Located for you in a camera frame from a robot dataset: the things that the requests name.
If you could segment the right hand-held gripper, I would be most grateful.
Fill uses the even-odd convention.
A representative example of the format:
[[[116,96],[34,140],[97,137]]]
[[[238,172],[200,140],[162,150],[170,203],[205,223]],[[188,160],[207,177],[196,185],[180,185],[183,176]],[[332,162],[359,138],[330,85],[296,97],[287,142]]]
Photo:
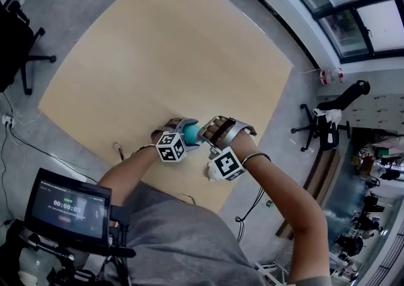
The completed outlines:
[[[245,169],[239,162],[238,158],[235,156],[235,153],[232,151],[231,147],[226,147],[222,153],[219,153],[216,157],[213,158],[213,160],[210,159],[210,161],[208,162],[208,178],[210,181],[232,181],[236,177],[243,174],[244,171]]]

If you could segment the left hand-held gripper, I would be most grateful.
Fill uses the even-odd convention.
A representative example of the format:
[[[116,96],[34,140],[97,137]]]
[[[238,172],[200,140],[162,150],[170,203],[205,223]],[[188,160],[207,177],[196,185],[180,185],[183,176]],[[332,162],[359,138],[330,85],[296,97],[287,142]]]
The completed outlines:
[[[183,118],[178,123],[175,132],[164,132],[156,143],[158,154],[163,162],[180,162],[186,156],[186,152],[191,152],[200,147],[199,143],[184,143],[180,129],[187,126],[193,126],[198,120],[192,118]]]

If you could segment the person's left hand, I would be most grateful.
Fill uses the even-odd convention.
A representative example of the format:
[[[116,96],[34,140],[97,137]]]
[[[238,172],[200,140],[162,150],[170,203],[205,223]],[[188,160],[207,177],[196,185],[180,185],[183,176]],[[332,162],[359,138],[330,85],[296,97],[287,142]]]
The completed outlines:
[[[168,133],[175,132],[180,121],[181,121],[181,119],[179,119],[179,118],[170,119],[166,124],[155,129],[151,133],[151,141],[153,143],[157,143],[159,141],[161,135],[163,135],[164,132],[168,132]]]

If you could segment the person's right hand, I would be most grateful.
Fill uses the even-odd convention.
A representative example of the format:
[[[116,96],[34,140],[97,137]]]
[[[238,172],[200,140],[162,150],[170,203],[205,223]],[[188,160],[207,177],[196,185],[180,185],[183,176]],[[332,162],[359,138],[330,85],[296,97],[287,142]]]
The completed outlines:
[[[259,152],[251,138],[251,136],[256,136],[255,129],[249,124],[230,117],[216,116],[202,128],[199,135],[210,145],[209,159],[211,160],[222,153],[226,147],[231,147],[240,161]]]

